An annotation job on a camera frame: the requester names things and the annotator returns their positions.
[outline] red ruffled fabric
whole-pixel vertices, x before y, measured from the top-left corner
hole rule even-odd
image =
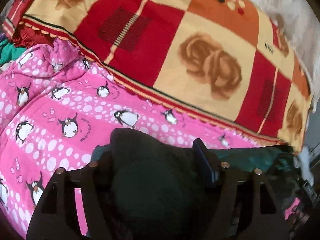
[[[54,38],[50,35],[43,34],[41,31],[35,31],[25,25],[19,25],[12,37],[15,47],[25,47],[27,49],[37,44],[49,44],[53,46]]]

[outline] white cloth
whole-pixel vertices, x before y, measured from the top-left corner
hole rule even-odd
[[[306,0],[251,0],[283,30],[309,73],[314,111],[320,97],[320,22]]]

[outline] teal fabric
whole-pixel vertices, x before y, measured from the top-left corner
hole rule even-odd
[[[26,51],[26,48],[16,48],[13,44],[10,44],[8,39],[0,42],[0,65],[9,62],[10,60],[16,60],[22,53]]]

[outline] scalloped edge trim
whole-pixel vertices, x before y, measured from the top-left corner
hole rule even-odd
[[[74,46],[78,47],[79,45],[74,43],[73,41],[71,41],[70,39],[66,38],[66,37],[62,37],[62,36],[59,36],[59,35],[55,35],[53,33],[49,33],[47,31],[44,31],[40,28],[37,28],[29,23],[25,23],[25,22],[22,22],[20,21],[19,22],[19,25],[22,25],[24,24],[26,27],[28,28],[32,28],[33,30],[35,31],[41,31],[41,33],[45,34],[45,35],[50,35],[50,37],[52,38],[60,38],[62,40],[65,40],[65,41],[69,41],[70,43],[72,43]],[[106,68],[105,65],[103,65],[101,63],[101,61],[96,61],[88,56],[86,56],[82,51],[80,51],[81,55],[83,55],[87,60],[90,60],[90,61],[93,61],[93,62],[96,62],[98,66],[100,66],[101,68],[105,68],[109,73],[112,71],[110,71],[108,68]],[[255,145],[254,143],[256,143],[257,146],[261,146],[261,147],[264,147],[264,146],[273,146],[273,145],[280,145],[280,144],[286,144],[287,142],[285,142],[284,140],[278,138],[278,141],[274,141],[274,142],[270,142],[270,141],[267,141],[265,139],[262,139],[262,138],[257,138],[255,136],[252,136],[250,135],[249,133],[246,133],[245,131],[239,131],[237,129],[234,129],[234,128],[230,128],[229,126],[227,125],[222,125],[220,123],[217,123],[215,121],[212,121],[212,120],[209,120],[209,119],[206,119],[206,118],[201,118],[201,117],[198,117],[196,116],[195,114],[192,114],[192,113],[188,113],[187,111],[184,111],[182,109],[179,109],[177,107],[174,107],[174,106],[171,106],[169,105],[168,103],[165,103],[163,101],[159,101],[158,99],[155,99],[155,98],[150,98],[148,95],[140,92],[140,91],[137,91],[136,89],[132,88],[130,85],[127,85],[125,84],[124,82],[118,80],[118,78],[114,77],[113,76],[113,80],[116,82],[116,84],[124,87],[126,90],[129,90],[130,92],[133,93],[133,95],[137,96],[138,98],[139,97],[142,97],[144,98],[145,100],[150,100],[152,103],[156,103],[158,105],[162,105],[163,107],[167,108],[167,109],[175,109],[175,111],[177,111],[179,114],[186,114],[187,116],[189,116],[190,118],[192,119],[195,119],[195,120],[198,120],[200,122],[203,122],[203,123],[207,123],[208,125],[212,125],[212,126],[217,126],[221,129],[224,129],[224,130],[228,130],[228,131],[232,131],[234,133],[236,133],[236,136],[240,136],[241,138],[243,138],[244,140],[247,140],[247,141],[250,141],[253,145]]]

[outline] checkered pattern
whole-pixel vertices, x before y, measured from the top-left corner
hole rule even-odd
[[[306,75],[249,0],[85,0],[58,11],[55,3],[32,0],[19,20],[79,44],[143,98],[262,145],[301,149],[311,102]]]

